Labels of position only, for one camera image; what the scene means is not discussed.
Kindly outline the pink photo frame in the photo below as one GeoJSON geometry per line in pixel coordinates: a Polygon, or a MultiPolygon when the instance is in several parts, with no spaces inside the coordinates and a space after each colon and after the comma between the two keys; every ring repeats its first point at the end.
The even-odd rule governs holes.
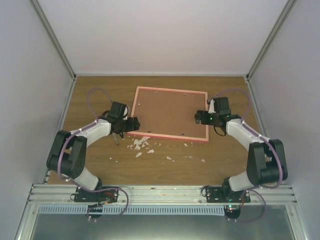
{"type": "Polygon", "coordinates": [[[140,128],[128,134],[207,143],[209,127],[195,121],[198,110],[208,110],[207,99],[205,91],[138,86],[131,116],[140,128]]]}

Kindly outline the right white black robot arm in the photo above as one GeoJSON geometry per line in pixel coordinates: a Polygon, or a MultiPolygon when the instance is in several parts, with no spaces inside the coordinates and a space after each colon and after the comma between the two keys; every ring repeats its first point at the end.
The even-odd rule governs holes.
{"type": "Polygon", "coordinates": [[[279,139],[261,135],[238,114],[233,114],[227,97],[208,101],[208,110],[198,110],[194,115],[197,124],[221,129],[223,136],[236,139],[248,152],[244,172],[227,177],[220,187],[207,186],[207,201],[239,203],[246,199],[245,191],[256,187],[278,187],[288,178],[284,144],[279,139]]]}

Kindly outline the clear handle screwdriver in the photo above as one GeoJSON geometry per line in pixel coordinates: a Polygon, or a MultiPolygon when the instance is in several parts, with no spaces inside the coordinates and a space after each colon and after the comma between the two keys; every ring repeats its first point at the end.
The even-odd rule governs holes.
{"type": "Polygon", "coordinates": [[[113,139],[114,139],[114,141],[115,141],[115,144],[118,146],[120,143],[119,143],[117,134],[116,134],[116,133],[112,133],[112,136],[113,136],[113,139]]]}

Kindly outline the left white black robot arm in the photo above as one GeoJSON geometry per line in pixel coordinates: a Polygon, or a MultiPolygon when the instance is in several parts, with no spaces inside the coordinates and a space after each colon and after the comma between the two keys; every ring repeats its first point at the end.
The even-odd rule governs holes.
{"type": "Polygon", "coordinates": [[[87,148],[101,138],[111,135],[123,138],[124,133],[139,130],[138,118],[128,114],[126,104],[114,101],[111,108],[92,123],[73,131],[58,131],[46,161],[48,170],[86,190],[85,195],[90,201],[101,200],[103,189],[98,186],[100,179],[86,168],[87,148]]]}

